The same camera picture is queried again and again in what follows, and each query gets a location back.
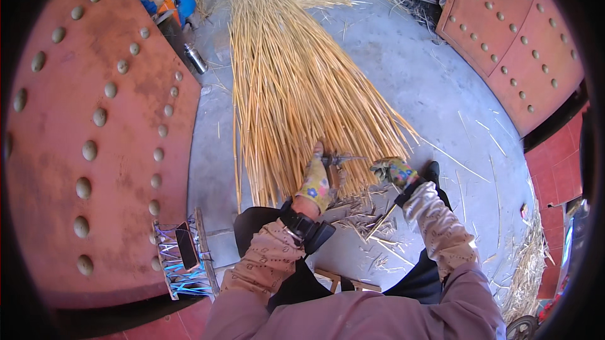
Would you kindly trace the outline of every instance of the hand tool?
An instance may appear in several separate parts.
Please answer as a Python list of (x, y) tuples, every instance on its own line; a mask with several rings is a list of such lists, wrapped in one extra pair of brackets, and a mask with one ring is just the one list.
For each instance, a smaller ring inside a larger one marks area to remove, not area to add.
[(344, 155), (328, 155), (321, 158), (321, 162), (324, 164), (326, 168), (326, 172), (328, 175), (328, 182), (330, 184), (330, 189), (339, 189), (340, 188), (340, 176), (338, 175), (338, 168), (342, 162), (347, 162), (349, 160), (363, 160), (367, 159), (365, 156), (344, 156)]

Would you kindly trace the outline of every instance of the black pants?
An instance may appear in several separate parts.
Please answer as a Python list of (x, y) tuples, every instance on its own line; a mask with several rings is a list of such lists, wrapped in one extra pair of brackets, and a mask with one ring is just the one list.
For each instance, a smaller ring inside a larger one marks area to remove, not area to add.
[[(439, 198), (450, 207), (450, 201), (443, 190), (438, 189)], [(249, 208), (235, 219), (233, 230), (239, 257), (250, 247), (252, 237), (267, 224), (277, 220), (279, 210), (273, 208)], [(347, 279), (341, 281), (341, 289), (353, 290), (351, 282)], [(416, 266), (410, 273), (399, 281), (395, 286), (385, 291), (384, 295), (396, 295), (417, 299), (422, 304), (437, 304), (441, 297), (442, 284), (437, 273), (437, 264), (427, 257), (427, 250), (420, 253)], [(310, 301), (312, 299), (324, 298), (332, 295), (313, 276), (311, 270), (301, 259), (296, 261), (296, 272), (288, 277), (279, 288), (279, 291), (268, 301), (268, 311), (273, 312), (277, 306), (283, 304), (294, 304)]]

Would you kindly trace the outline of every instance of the patterned sleeve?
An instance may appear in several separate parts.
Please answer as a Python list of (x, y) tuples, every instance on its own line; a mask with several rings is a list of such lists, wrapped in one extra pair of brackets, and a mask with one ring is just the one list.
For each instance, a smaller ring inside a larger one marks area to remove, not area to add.
[(439, 198), (435, 183), (418, 186), (402, 208), (408, 223), (418, 222), (428, 258), (437, 263), (441, 281), (456, 267), (477, 261), (477, 252), (470, 246), (474, 236)]
[(304, 249), (284, 229), (281, 220), (268, 223), (254, 234), (248, 251), (231, 270), (224, 274), (221, 292), (234, 289), (251, 291), (266, 306), (271, 293), (295, 271), (295, 261)]

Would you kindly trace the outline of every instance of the blue plastic bag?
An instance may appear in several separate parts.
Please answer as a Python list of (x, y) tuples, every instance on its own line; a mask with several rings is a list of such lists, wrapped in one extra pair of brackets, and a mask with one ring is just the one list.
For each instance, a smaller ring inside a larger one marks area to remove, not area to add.
[(177, 0), (177, 12), (181, 21), (181, 28), (185, 27), (185, 18), (191, 16), (194, 11), (195, 0)]
[(153, 1), (141, 0), (141, 3), (150, 16), (153, 16), (155, 13), (157, 13), (157, 5)]

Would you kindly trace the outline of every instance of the gloved hand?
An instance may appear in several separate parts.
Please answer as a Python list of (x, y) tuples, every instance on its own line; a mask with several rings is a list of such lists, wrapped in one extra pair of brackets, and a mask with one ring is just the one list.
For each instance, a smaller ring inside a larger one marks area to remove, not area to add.
[(324, 154), (324, 144), (317, 142), (313, 148), (313, 156), (307, 165), (304, 174), (304, 183), (301, 189), (295, 194), (296, 197), (306, 197), (312, 200), (320, 209), (320, 215), (326, 211), (326, 208), (333, 199), (334, 192), (330, 190), (326, 168), (321, 162)]
[(385, 157), (375, 161), (370, 167), (380, 182), (390, 182), (402, 191), (418, 179), (418, 171), (413, 170), (400, 157)]

